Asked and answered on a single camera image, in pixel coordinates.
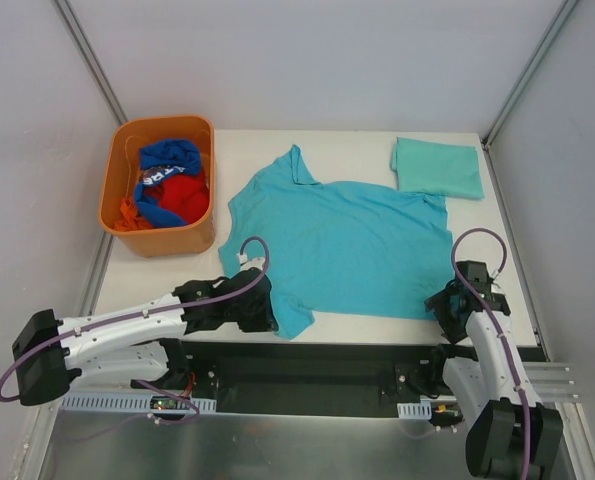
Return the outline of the light blue t shirt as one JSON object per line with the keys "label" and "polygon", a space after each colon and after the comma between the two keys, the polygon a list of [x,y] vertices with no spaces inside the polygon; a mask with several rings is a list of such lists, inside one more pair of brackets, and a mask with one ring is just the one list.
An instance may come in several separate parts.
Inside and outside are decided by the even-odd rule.
{"label": "light blue t shirt", "polygon": [[228,208],[224,272],[238,272],[242,250],[270,257],[271,303],[286,339],[317,312],[428,320],[424,301],[453,276],[444,197],[321,183],[298,146],[258,171]]}

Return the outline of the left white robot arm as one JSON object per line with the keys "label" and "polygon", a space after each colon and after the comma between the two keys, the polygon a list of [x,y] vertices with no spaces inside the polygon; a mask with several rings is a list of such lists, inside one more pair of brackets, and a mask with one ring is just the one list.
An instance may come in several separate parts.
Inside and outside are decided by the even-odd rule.
{"label": "left white robot arm", "polygon": [[24,406],[49,403],[72,387],[146,381],[179,389],[191,371],[182,339],[234,322],[244,333],[275,332],[272,284],[261,257],[232,277],[191,280],[134,308],[59,319],[35,313],[12,344],[18,392]]}

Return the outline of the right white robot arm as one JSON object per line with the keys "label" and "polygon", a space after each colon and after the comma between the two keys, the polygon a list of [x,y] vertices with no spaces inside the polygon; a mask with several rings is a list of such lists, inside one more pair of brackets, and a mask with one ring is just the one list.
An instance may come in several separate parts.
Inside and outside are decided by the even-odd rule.
{"label": "right white robot arm", "polygon": [[468,432],[469,473],[485,479],[548,479],[563,436],[558,411],[534,389],[512,334],[511,311],[483,262],[458,261],[453,280],[425,302],[458,355],[438,346],[420,369],[422,393],[453,394]]}

